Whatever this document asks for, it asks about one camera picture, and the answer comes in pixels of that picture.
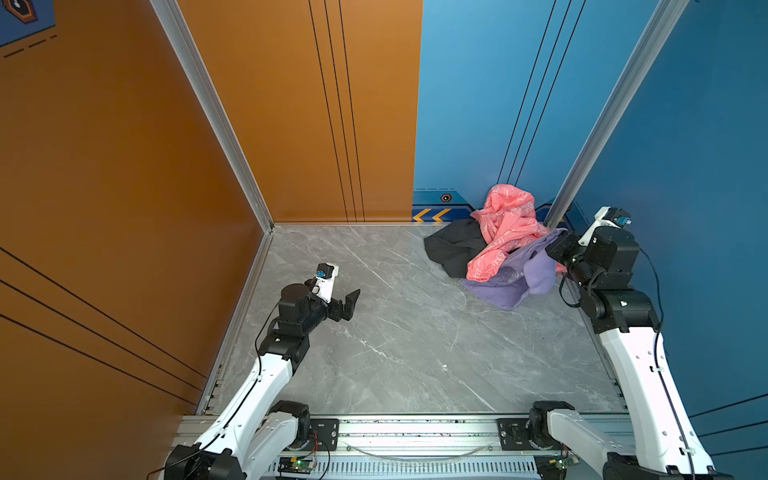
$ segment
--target black stripe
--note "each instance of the black stripe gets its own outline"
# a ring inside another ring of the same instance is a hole
[[[708,437],[710,435],[717,435],[718,433],[732,432],[733,430],[748,429],[749,427],[756,427],[758,425],[763,425],[765,423],[768,423],[768,420],[763,420],[762,422],[755,422],[755,423],[750,423],[748,425],[742,425],[742,426],[738,426],[738,427],[733,427],[731,429],[718,430],[717,432],[705,433],[703,435],[699,435],[699,438],[701,438],[701,437]]]
[[[472,205],[470,204],[413,204],[414,207],[434,207],[434,208],[456,208],[456,207],[470,207],[472,208]]]
[[[349,175],[349,191],[352,193],[352,212],[357,221],[357,206],[355,205],[355,189],[352,188],[352,168],[349,166],[349,148],[346,146],[346,129],[344,128],[344,112],[341,110],[341,94],[339,93],[339,76],[336,74],[336,56],[333,54],[333,40],[331,39],[331,22],[328,19],[328,3],[323,0],[326,7],[326,25],[328,26],[328,42],[331,45],[331,61],[333,62],[333,79],[336,81],[336,100],[339,101],[339,118],[341,119],[341,135],[344,138],[344,154],[346,155],[346,173]]]
[[[344,37],[344,17],[341,13],[339,0],[339,19],[341,20],[341,39],[344,44],[344,65],[346,66],[346,86],[349,87],[349,110],[352,112],[352,135],[355,138],[355,159],[357,159],[357,181],[360,185],[360,205],[362,206],[362,221],[366,221],[366,202],[362,199],[362,171],[360,170],[360,154],[357,151],[357,130],[355,129],[355,108],[352,106],[352,82],[349,80],[349,61],[346,58],[346,38]]]
[[[328,91],[326,90],[326,78],[323,75],[323,62],[320,60],[320,45],[317,43],[317,30],[315,29],[315,17],[312,15],[312,2],[306,0],[310,7],[310,19],[312,19],[312,31],[315,33],[315,46],[317,47],[317,63],[320,65],[320,78],[323,80],[323,93],[326,95],[326,109],[328,110],[328,123],[331,126],[331,140],[333,140],[333,153],[336,155],[336,169],[339,171],[339,187],[341,187],[341,200],[344,202],[344,217],[349,222],[349,215],[346,214],[346,199],[344,198],[344,183],[341,180],[341,166],[339,165],[339,152],[336,151],[336,136],[333,135],[333,122],[331,121],[331,107],[328,104]]]
[[[24,49],[23,49],[23,48],[20,48],[20,49],[18,49],[17,51],[12,51],[11,53],[9,53],[9,54],[7,54],[7,55],[3,55],[2,57],[3,57],[3,58],[8,58],[8,57],[10,57],[11,55],[16,55],[16,54],[17,54],[17,53],[19,53],[20,51],[24,51]]]
[[[523,140],[525,139],[525,134],[528,132],[528,126],[531,123],[531,117],[533,117],[533,110],[536,109],[536,102],[538,102],[538,96],[541,93],[541,87],[544,85],[544,80],[547,78],[547,71],[549,71],[549,64],[552,62],[554,51],[558,47],[558,40],[560,40],[560,34],[563,32],[565,19],[568,18],[568,12],[571,10],[572,2],[573,0],[568,0],[568,7],[565,9],[565,15],[563,15],[563,21],[560,24],[560,29],[558,30],[558,36],[554,38],[554,45],[552,45],[552,52],[549,54],[549,60],[547,60],[547,67],[544,69],[544,74],[541,76],[541,82],[539,82],[538,84],[538,91],[536,92],[536,98],[534,98],[533,100],[533,106],[531,107],[531,114],[528,116],[528,121],[525,122],[525,129],[523,130],[523,135],[520,136],[520,144],[518,144],[518,151],[517,153],[515,153],[515,161],[512,162],[512,168],[509,169],[509,175],[507,175],[507,183],[509,183],[509,179],[512,176],[512,171],[515,169],[515,164],[518,161],[518,155],[520,154],[520,147],[522,147]]]
[[[35,330],[35,329],[31,328],[30,326],[26,326],[24,323],[21,323],[21,322],[17,322],[16,320],[12,319],[12,318],[11,318],[11,317],[9,317],[9,316],[6,316],[6,315],[3,315],[2,313],[0,313],[0,317],[1,317],[1,318],[4,318],[4,319],[6,319],[6,320],[8,320],[8,321],[9,321],[9,322],[11,322],[11,323],[14,323],[15,325],[18,325],[18,326],[20,326],[20,327],[21,327],[21,328],[23,328],[23,329],[27,329],[27,330],[29,330],[30,332],[33,332],[33,333],[37,333],[39,336],[41,336],[41,337],[43,337],[43,338],[49,339],[49,340],[51,340],[52,342],[55,342],[55,343],[58,343],[58,344],[59,344],[59,345],[61,345],[61,346],[67,347],[68,349],[72,350],[73,352],[77,352],[77,353],[79,353],[79,354],[81,354],[81,355],[83,355],[83,356],[87,356],[89,359],[91,359],[91,360],[95,360],[95,361],[99,362],[101,365],[104,365],[104,366],[108,366],[109,368],[111,368],[111,369],[113,369],[113,370],[117,370],[117,371],[118,371],[118,372],[120,372],[120,373],[124,373],[125,375],[127,375],[127,376],[130,376],[132,379],[136,379],[136,380],[138,380],[139,382],[142,382],[142,383],[144,383],[144,384],[146,384],[146,385],[149,385],[149,386],[150,386],[150,387],[152,387],[153,389],[158,389],[158,390],[160,390],[161,392],[165,392],[165,393],[167,393],[168,395],[170,395],[170,396],[174,396],[174,397],[176,397],[176,398],[177,398],[177,399],[179,399],[179,400],[184,400],[186,403],[189,403],[189,404],[190,404],[190,405],[192,405],[192,406],[197,406],[197,404],[196,404],[196,403],[192,403],[192,402],[190,402],[189,400],[187,400],[187,399],[185,399],[185,398],[182,398],[182,397],[180,397],[180,396],[176,395],[175,393],[172,393],[172,392],[168,392],[166,389],[163,389],[163,388],[161,388],[161,387],[159,387],[159,386],[157,386],[157,385],[155,385],[155,384],[153,384],[153,383],[149,383],[147,380],[143,380],[143,379],[140,379],[140,378],[139,378],[139,377],[137,377],[136,375],[131,375],[130,373],[126,372],[126,371],[125,371],[125,370],[123,370],[123,369],[119,369],[118,367],[116,367],[116,366],[114,366],[114,365],[110,365],[109,363],[106,363],[104,360],[99,360],[99,359],[97,359],[96,357],[94,357],[94,356],[92,356],[92,355],[88,355],[86,352],[83,352],[83,351],[81,351],[81,350],[78,350],[78,349],[74,348],[73,346],[69,346],[69,345],[67,345],[66,343],[64,343],[64,342],[62,342],[62,341],[60,341],[60,340],[56,340],[56,339],[55,339],[55,338],[53,338],[52,336],[48,336],[48,335],[45,335],[43,332],[39,332],[39,331],[37,331],[37,330]]]
[[[547,104],[549,104],[549,97],[552,95],[552,91],[554,90],[554,84],[558,81],[558,76],[560,74],[560,69],[563,66],[563,61],[565,60],[565,55],[568,53],[568,47],[571,46],[571,40],[573,40],[574,33],[576,32],[576,27],[578,26],[578,21],[581,19],[581,13],[584,11],[584,5],[587,4],[587,0],[584,0],[584,3],[581,4],[581,10],[578,12],[578,17],[576,17],[576,23],[574,23],[574,29],[571,31],[571,37],[568,39],[568,43],[565,45],[565,51],[563,52],[563,58],[560,59],[560,64],[558,65],[558,71],[554,74],[554,80],[552,81],[552,86],[549,88],[549,93],[547,94],[547,101],[544,102],[544,108],[541,109],[541,116],[538,118],[538,123],[536,124],[536,130],[533,131],[533,137],[531,137],[531,143],[528,144],[528,149],[525,152],[525,157],[523,157],[523,163],[520,165],[520,171],[518,172],[518,178],[515,180],[515,186],[518,186],[518,182],[520,181],[520,175],[523,173],[523,167],[525,167],[525,161],[528,159],[528,154],[531,153],[531,146],[533,145],[533,140],[536,138],[536,134],[538,133],[538,126],[541,124],[541,119],[544,117],[544,112],[547,110]]]
[[[149,360],[145,359],[143,356],[140,356],[140,355],[138,355],[137,353],[133,353],[133,352],[132,352],[132,351],[130,351],[129,349],[127,349],[127,348],[125,348],[124,346],[120,345],[119,343],[113,342],[112,340],[110,340],[110,339],[109,339],[109,338],[107,338],[106,336],[103,336],[103,335],[101,335],[99,332],[95,332],[94,330],[92,330],[92,329],[90,329],[90,328],[86,327],[85,325],[83,325],[82,323],[78,322],[77,320],[75,320],[75,319],[73,319],[73,318],[71,318],[71,317],[69,317],[69,316],[66,316],[65,314],[63,314],[63,313],[59,312],[58,310],[56,310],[56,309],[55,309],[55,308],[53,308],[52,306],[46,305],[46,304],[45,304],[45,303],[43,303],[42,301],[40,301],[40,300],[38,300],[38,299],[34,298],[32,295],[29,295],[29,294],[28,294],[28,293],[26,293],[26,292],[22,292],[20,289],[16,288],[15,286],[11,285],[10,283],[6,282],[5,280],[3,280],[3,279],[0,279],[0,283],[2,283],[3,285],[5,285],[6,287],[8,287],[8,288],[10,288],[10,289],[13,289],[13,290],[14,290],[15,292],[17,292],[17,293],[20,293],[21,295],[23,295],[23,296],[26,296],[27,298],[29,298],[29,299],[30,299],[30,300],[32,300],[33,302],[37,303],[38,305],[42,305],[42,306],[44,306],[44,307],[45,307],[45,308],[47,308],[48,310],[51,310],[53,313],[56,313],[57,315],[59,315],[59,316],[61,316],[61,317],[65,318],[65,319],[69,320],[70,322],[74,323],[75,325],[77,325],[77,326],[80,326],[81,328],[84,328],[84,329],[86,329],[88,332],[91,332],[91,333],[93,333],[93,334],[94,334],[94,335],[96,335],[97,337],[99,337],[99,338],[101,338],[101,339],[104,339],[104,340],[107,340],[109,343],[111,343],[112,345],[116,346],[117,348],[119,348],[119,349],[122,349],[122,350],[124,350],[125,352],[128,352],[128,353],[130,353],[131,355],[135,356],[136,358],[138,358],[138,359],[140,359],[140,360],[143,360],[143,361],[145,361],[146,363],[149,363],[149,364],[150,364],[150,365],[152,365],[154,368],[156,368],[156,369],[159,369],[159,370],[162,370],[163,372],[166,372],[168,375],[170,375],[170,376],[174,377],[174,378],[175,378],[175,379],[177,379],[177,380],[180,380],[181,382],[184,382],[184,383],[186,383],[187,385],[189,385],[190,387],[192,387],[192,388],[194,388],[194,389],[196,389],[196,390],[200,390],[201,392],[203,391],[202,389],[198,389],[196,386],[192,385],[191,383],[189,383],[188,381],[186,381],[186,380],[182,379],[181,377],[179,377],[179,376],[176,376],[176,375],[174,375],[173,373],[171,373],[171,372],[168,372],[166,369],[164,369],[164,368],[162,368],[162,367],[159,367],[159,366],[155,365],[154,363],[152,363],[152,362],[150,362]]]
[[[11,40],[11,41],[7,41],[6,43],[4,43],[4,44],[0,45],[0,47],[5,47],[6,45],[10,45],[10,44],[11,44],[11,43],[13,43],[14,41],[19,41],[19,40],[22,40],[22,39],[24,39],[24,38],[27,38],[27,37],[31,37],[31,36],[33,36],[33,35],[36,35],[36,34],[40,33],[41,31],[50,30],[51,28],[53,28],[53,27],[55,27],[55,26],[56,26],[56,25],[51,25],[50,27],[46,27],[46,28],[43,28],[42,30],[34,31],[34,32],[32,32],[31,34],[29,34],[29,35],[24,35],[23,37],[14,38],[13,40]]]
[[[730,455],[731,453],[753,452],[755,450],[764,449],[768,449],[768,445],[763,445],[762,447],[752,447],[751,449],[731,450],[730,452],[710,453],[710,457],[717,457],[718,455]]]
[[[549,22],[552,20],[552,12],[554,12],[554,5],[558,3],[557,0],[552,2],[552,10],[549,11],[549,18],[547,18],[547,26],[544,27],[544,34],[541,36],[541,43],[538,44],[538,51],[536,52],[536,59],[533,61],[533,68],[531,68],[531,75],[528,77],[528,84],[525,85],[525,93],[523,99],[520,102],[520,110],[518,110],[518,117],[515,119],[515,126],[512,128],[512,135],[509,136],[509,143],[507,144],[507,153],[504,154],[504,161],[502,162],[502,168],[498,171],[498,179],[496,183],[502,181],[502,172],[504,171],[504,165],[507,163],[507,155],[509,155],[509,148],[512,145],[512,138],[515,137],[515,130],[518,129],[518,122],[520,121],[520,113],[523,112],[523,105],[525,104],[525,98],[528,96],[528,89],[531,87],[531,80],[533,79],[533,72],[536,70],[536,64],[538,63],[538,56],[541,53],[541,46],[544,45],[544,39],[547,36],[547,30],[549,29]]]
[[[688,418],[692,419],[693,417],[698,417],[699,415],[705,415],[707,413],[716,412],[717,410],[727,409],[732,406],[741,405],[742,403],[752,402],[753,400],[762,399],[767,396],[768,396],[768,393],[764,393],[762,395],[754,396],[751,399],[740,400],[739,402],[729,403],[728,405],[723,405],[721,407],[717,407],[716,409],[707,410],[706,412],[697,413],[696,415],[689,415]]]
[[[97,312],[99,312],[101,315],[104,315],[104,316],[106,316],[108,319],[112,320],[113,322],[115,322],[115,323],[116,323],[116,324],[118,324],[119,326],[121,326],[121,327],[123,327],[124,329],[126,329],[127,331],[129,331],[129,332],[133,333],[135,336],[139,337],[140,339],[142,339],[142,340],[143,340],[143,341],[145,341],[146,343],[149,343],[149,344],[150,344],[150,345],[152,345],[154,348],[156,348],[156,349],[160,350],[162,353],[165,353],[165,354],[166,354],[166,355],[168,355],[170,358],[172,358],[172,359],[176,360],[177,362],[179,362],[181,365],[183,365],[183,366],[186,366],[188,369],[192,370],[193,372],[195,372],[195,373],[196,373],[196,374],[198,374],[199,376],[203,377],[204,379],[206,379],[206,378],[207,378],[207,377],[206,377],[205,375],[203,375],[202,373],[198,372],[197,370],[193,369],[192,367],[190,367],[190,366],[189,366],[189,365],[187,365],[186,363],[182,362],[181,360],[179,360],[179,359],[178,359],[178,358],[176,358],[175,356],[173,356],[173,355],[171,355],[170,353],[166,352],[165,350],[163,350],[163,349],[162,349],[162,348],[160,348],[159,346],[157,346],[157,345],[155,345],[154,343],[150,342],[149,340],[145,339],[143,336],[141,336],[141,335],[139,335],[138,333],[136,333],[135,331],[131,330],[130,328],[128,328],[128,327],[127,327],[127,326],[125,326],[124,324],[122,324],[122,323],[118,322],[118,321],[117,321],[117,320],[115,320],[113,317],[111,317],[111,316],[107,315],[106,313],[104,313],[104,311],[102,311],[102,310],[99,310],[99,309],[98,309],[98,308],[96,308],[95,306],[93,306],[93,305],[91,305],[90,303],[86,302],[86,301],[85,301],[85,300],[84,300],[84,299],[83,299],[81,296],[75,295],[75,294],[74,294],[74,293],[73,293],[71,290],[68,290],[68,289],[67,289],[65,286],[63,286],[63,285],[61,285],[60,283],[56,282],[56,281],[55,281],[55,280],[53,280],[51,277],[49,277],[49,276],[45,275],[45,274],[44,274],[43,272],[41,272],[40,270],[37,270],[36,268],[34,268],[34,267],[33,267],[32,265],[30,265],[29,263],[26,263],[24,260],[22,260],[22,259],[18,258],[18,257],[17,257],[16,255],[14,255],[13,253],[11,253],[11,252],[7,251],[5,248],[3,248],[3,247],[0,247],[0,251],[2,251],[3,253],[5,253],[6,255],[8,255],[9,257],[11,257],[12,259],[16,260],[16,261],[17,261],[17,262],[19,262],[21,265],[24,265],[24,266],[26,266],[27,268],[29,268],[30,270],[32,270],[33,272],[37,273],[39,276],[42,276],[42,277],[43,277],[43,278],[45,278],[47,281],[49,281],[49,282],[53,283],[54,285],[56,285],[56,286],[57,286],[57,287],[59,287],[60,289],[64,290],[66,293],[69,293],[69,294],[70,294],[70,295],[72,295],[74,298],[76,298],[76,299],[80,300],[82,303],[85,303],[86,305],[88,305],[89,307],[91,307],[93,310],[96,310]]]

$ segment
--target aluminum corner post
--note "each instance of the aluminum corner post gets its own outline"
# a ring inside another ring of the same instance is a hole
[[[179,4],[176,0],[150,0],[150,3],[160,20],[160,24],[163,25],[165,35],[174,48],[184,73],[187,74],[200,106],[203,107],[210,127],[216,134],[216,138],[230,162],[232,171],[235,173],[246,199],[248,199],[248,204],[259,221],[261,230],[265,234],[269,234],[274,225],[272,216],[266,207],[264,197],[253,177],[253,172],[245,158],[243,148],[237,140],[219,94],[216,92],[214,83],[205,68],[203,58],[197,50]]]
[[[677,20],[688,5],[688,0],[660,0],[653,15],[645,26],[640,40],[624,66],[611,95],[603,106],[598,120],[594,123],[584,146],[552,202],[544,223],[547,228],[555,228],[565,211],[576,197],[581,184],[589,175],[592,165],[600,156],[608,138],[614,132],[627,106],[643,83],[650,66],[659,55],[659,51],[669,38]]]

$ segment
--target black cloth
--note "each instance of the black cloth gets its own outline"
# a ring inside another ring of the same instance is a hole
[[[480,223],[474,218],[452,221],[424,239],[427,257],[440,263],[452,278],[467,276],[467,263],[486,247]]]

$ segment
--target robotic arm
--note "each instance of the robotic arm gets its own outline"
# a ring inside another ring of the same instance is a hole
[[[331,298],[338,272],[337,265],[321,263],[314,278],[283,288],[279,316],[257,346],[248,378],[195,445],[177,445],[171,452],[167,480],[259,478],[285,448],[301,449],[309,442],[308,406],[286,401],[270,406],[309,350],[310,332],[326,318],[352,319],[360,290],[347,295],[345,303]]]
[[[567,445],[603,478],[733,478],[718,473],[685,412],[664,355],[661,323],[647,295],[629,286],[640,252],[629,213],[602,207],[581,239],[563,232],[547,254],[565,265],[616,371],[635,449],[589,425],[565,402],[535,402],[529,434],[541,447]]]

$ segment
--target yellow chevron arrow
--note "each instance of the yellow chevron arrow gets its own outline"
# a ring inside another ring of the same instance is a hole
[[[448,213],[449,211],[451,211],[451,209],[450,209],[450,208],[446,208],[445,210],[443,210],[443,211],[442,211],[442,212],[440,212],[439,214],[437,214],[437,215],[435,215],[434,217],[432,217],[432,219],[433,219],[435,222],[440,222],[440,223],[442,223],[442,220],[440,219],[440,217],[442,217],[443,215],[445,215],[445,214],[446,214],[446,213]]]
[[[419,212],[415,217],[413,217],[413,220],[416,220],[417,222],[423,222],[424,220],[422,220],[422,215],[426,214],[430,210],[431,210],[431,208],[425,208],[424,210]]]

